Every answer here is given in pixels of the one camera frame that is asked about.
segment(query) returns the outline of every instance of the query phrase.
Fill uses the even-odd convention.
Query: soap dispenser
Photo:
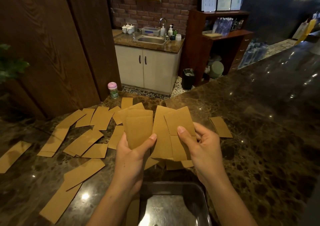
[[[164,37],[164,36],[165,36],[165,34],[166,34],[166,33],[165,33],[165,32],[166,32],[166,31],[165,31],[166,29],[165,29],[165,27],[164,27],[164,26],[165,26],[165,25],[164,25],[164,24],[162,24],[162,28],[160,29],[160,36],[161,36],[161,37]]]
[[[170,28],[168,30],[168,36],[170,37],[170,36],[172,36],[172,34],[173,34],[172,25],[170,25]]]

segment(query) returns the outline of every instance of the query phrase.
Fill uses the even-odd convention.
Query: sink
[[[137,38],[137,42],[145,42],[145,43],[152,43],[152,44],[158,44],[158,45],[164,45],[167,42],[167,40],[164,40],[164,38],[161,38],[161,37],[149,37],[149,36],[143,36],[143,35]]]

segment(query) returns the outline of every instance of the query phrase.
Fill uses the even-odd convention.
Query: black trash bin
[[[195,76],[193,69],[184,69],[182,73],[181,86],[184,90],[191,90],[193,83],[195,82]]]

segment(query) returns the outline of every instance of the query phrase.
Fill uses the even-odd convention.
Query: faucet
[[[166,18],[163,18],[163,17],[162,17],[162,18],[160,19],[160,21],[159,21],[159,24],[161,23],[162,20],[165,20],[165,23],[166,23],[166,24],[165,24],[165,26],[166,26],[166,27],[165,27],[165,28],[166,28],[165,30],[166,30],[166,31],[165,31],[165,35],[164,35],[164,38],[165,38],[165,40],[166,40],[166,39],[167,39],[167,20],[166,20]]]

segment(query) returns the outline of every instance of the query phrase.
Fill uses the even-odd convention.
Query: white cabinet
[[[142,49],[115,46],[121,83],[144,87]]]
[[[121,83],[170,95],[178,77],[178,54],[115,46]]]

